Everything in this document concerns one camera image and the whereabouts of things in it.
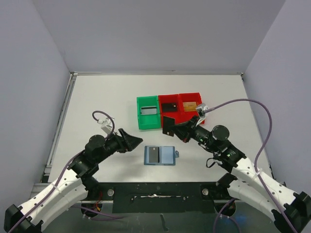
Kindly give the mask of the blue leather card holder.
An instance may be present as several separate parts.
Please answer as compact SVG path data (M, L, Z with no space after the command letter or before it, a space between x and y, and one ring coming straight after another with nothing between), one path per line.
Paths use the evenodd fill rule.
M149 148L159 147L160 150L160 162L150 163L149 162ZM145 146L144 147L144 165L155 165L155 166L174 166L176 158L179 157L179 151L174 146Z

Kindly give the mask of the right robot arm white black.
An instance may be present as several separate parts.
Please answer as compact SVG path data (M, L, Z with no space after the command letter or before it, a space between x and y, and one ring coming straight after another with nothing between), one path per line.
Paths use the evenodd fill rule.
M199 118L176 124L167 119L164 134L176 135L187 143L198 142L213 154L213 161L227 173L218 180L216 192L219 197L240 199L267 215L282 233L300 233L311 219L311 198L297 193L267 175L229 140L229 130L222 125L212 131L197 124Z

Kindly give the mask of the black VIP credit card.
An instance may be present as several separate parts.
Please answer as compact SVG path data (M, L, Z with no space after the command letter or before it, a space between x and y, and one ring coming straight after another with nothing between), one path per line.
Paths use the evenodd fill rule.
M172 130L172 126L175 125L175 119L164 116L163 117L163 124L162 124L162 133L168 136L174 136L174 132Z

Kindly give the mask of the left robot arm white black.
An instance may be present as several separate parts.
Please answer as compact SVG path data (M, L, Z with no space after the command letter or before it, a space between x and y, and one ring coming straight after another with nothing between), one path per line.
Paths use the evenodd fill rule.
M99 163L116 152L133 151L142 142L142 138L131 136L123 129L108 138L92 136L85 149L69 160L54 182L23 204L7 208L5 232L41 233L75 203L96 198L99 183L93 175L99 170Z

